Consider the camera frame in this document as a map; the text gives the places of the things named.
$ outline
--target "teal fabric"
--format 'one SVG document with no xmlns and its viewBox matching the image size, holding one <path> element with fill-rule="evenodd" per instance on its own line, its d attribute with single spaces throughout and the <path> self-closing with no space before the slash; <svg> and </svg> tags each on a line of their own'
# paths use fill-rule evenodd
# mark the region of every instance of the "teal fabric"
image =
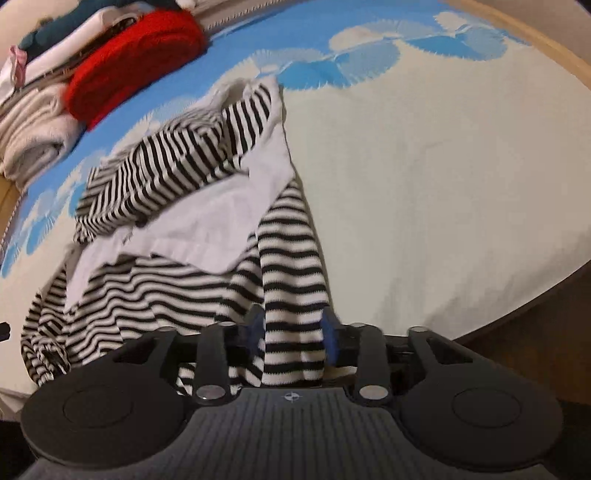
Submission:
<svg viewBox="0 0 591 480">
<path fill-rule="evenodd" d="M 98 10 L 105 7 L 125 7 L 138 0 L 82 0 L 78 6 L 51 22 L 42 25 L 37 30 L 27 34 L 18 47 L 27 52 L 27 62 L 37 58 L 53 45 L 61 42 L 75 29 L 82 25 Z M 154 8 L 166 10 L 180 10 L 175 0 L 141 0 Z"/>
</svg>

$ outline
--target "pink fabric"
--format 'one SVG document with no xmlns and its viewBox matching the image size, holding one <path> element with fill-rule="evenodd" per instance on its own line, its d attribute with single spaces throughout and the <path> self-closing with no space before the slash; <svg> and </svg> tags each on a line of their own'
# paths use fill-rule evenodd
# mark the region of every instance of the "pink fabric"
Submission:
<svg viewBox="0 0 591 480">
<path fill-rule="evenodd" d="M 20 88 L 25 84 L 25 70 L 27 68 L 27 52 L 16 45 L 9 49 L 8 58 L 12 64 L 10 78 L 14 88 Z"/>
</svg>

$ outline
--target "metal bolt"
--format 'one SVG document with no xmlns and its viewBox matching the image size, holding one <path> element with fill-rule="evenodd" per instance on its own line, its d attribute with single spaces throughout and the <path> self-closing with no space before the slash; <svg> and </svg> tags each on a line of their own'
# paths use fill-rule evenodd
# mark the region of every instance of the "metal bolt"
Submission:
<svg viewBox="0 0 591 480">
<path fill-rule="evenodd" d="M 366 400 L 382 400 L 388 396 L 388 389 L 381 385 L 366 385 L 359 390 L 359 395 Z"/>
<path fill-rule="evenodd" d="M 219 385 L 204 385 L 197 389 L 197 396 L 201 400 L 219 400 L 226 394 L 226 391 Z"/>
</svg>

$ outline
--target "wooden floor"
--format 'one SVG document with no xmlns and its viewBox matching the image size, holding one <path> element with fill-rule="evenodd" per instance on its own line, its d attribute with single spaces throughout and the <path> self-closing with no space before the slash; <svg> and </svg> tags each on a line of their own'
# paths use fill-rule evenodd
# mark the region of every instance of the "wooden floor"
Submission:
<svg viewBox="0 0 591 480">
<path fill-rule="evenodd" d="M 558 398 L 591 404 L 591 268 L 466 346 L 550 387 Z"/>
</svg>

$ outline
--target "gray ribbed surface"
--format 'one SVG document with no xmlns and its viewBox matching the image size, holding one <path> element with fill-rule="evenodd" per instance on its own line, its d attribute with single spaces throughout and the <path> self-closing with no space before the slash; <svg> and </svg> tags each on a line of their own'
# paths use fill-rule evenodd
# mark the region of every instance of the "gray ribbed surface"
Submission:
<svg viewBox="0 0 591 480">
<path fill-rule="evenodd" d="M 386 411 L 359 407 L 340 388 L 244 389 L 230 405 L 197 411 L 173 445 L 141 463 L 82 472 L 40 460 L 22 480 L 39 478 L 555 480 L 541 466 L 473 473 L 443 465 L 412 446 Z"/>
</svg>

